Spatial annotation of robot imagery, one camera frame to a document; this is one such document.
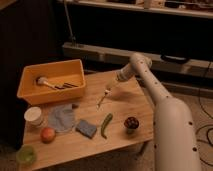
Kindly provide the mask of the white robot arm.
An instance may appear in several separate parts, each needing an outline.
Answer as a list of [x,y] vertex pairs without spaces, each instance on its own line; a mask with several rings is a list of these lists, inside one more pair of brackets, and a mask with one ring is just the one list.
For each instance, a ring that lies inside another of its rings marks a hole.
[[139,75],[155,105],[155,171],[202,171],[192,112],[154,76],[151,65],[150,58],[133,53],[129,63],[106,84],[105,91],[109,93],[119,82]]

